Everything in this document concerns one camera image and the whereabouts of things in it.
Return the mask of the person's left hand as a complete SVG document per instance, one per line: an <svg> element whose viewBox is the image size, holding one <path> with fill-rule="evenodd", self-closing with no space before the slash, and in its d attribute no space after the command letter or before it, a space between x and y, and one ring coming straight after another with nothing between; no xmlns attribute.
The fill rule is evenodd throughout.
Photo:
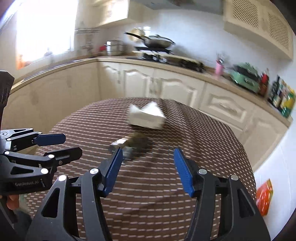
<svg viewBox="0 0 296 241"><path fill-rule="evenodd" d="M7 197L6 205L10 210L16 210L19 208L19 195L10 195Z"/></svg>

